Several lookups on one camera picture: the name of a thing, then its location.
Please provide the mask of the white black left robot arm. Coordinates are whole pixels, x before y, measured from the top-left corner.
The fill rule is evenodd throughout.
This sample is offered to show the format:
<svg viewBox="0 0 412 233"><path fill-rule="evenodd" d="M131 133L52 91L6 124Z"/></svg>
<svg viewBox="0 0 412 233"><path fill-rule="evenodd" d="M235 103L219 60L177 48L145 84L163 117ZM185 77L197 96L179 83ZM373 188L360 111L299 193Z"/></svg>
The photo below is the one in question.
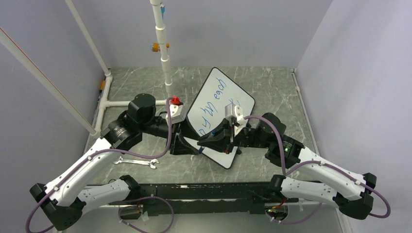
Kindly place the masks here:
<svg viewBox="0 0 412 233"><path fill-rule="evenodd" d="M92 147L63 174L47 184L36 183L30 193L36 207L42 209L52 227L62 231L75 224L82 215L112 202L132 204L142 197L141 187L129 175L113 182L89 188L90 181L122 154L142 141L144 133L164 137L164 151L172 150L178 124L185 120L183 103L178 97L166 99L165 117L156 113L155 98L138 94L127 110L112 121Z"/></svg>

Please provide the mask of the white whiteboard black frame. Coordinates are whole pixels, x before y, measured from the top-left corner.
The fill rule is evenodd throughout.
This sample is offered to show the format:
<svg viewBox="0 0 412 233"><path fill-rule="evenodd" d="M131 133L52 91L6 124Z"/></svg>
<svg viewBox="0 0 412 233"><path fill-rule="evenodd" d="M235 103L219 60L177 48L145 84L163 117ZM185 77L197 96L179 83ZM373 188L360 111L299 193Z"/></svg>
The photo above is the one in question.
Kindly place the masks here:
<svg viewBox="0 0 412 233"><path fill-rule="evenodd" d="M197 136L205 135L221 123L225 117L225 106L232 103L242 108L244 115L248 116L256 101L220 69L214 67L187 111L186 120Z"/></svg>

